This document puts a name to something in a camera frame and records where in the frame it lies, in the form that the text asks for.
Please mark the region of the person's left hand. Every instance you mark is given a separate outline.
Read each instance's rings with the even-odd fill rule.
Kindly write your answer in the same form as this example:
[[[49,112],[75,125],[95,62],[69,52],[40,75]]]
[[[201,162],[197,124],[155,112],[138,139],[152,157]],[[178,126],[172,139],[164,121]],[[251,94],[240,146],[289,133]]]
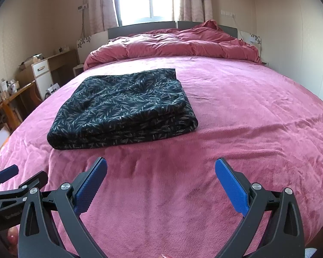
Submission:
[[[17,227],[11,227],[7,231],[8,250],[13,256],[17,256],[18,240],[19,240],[19,229]]]

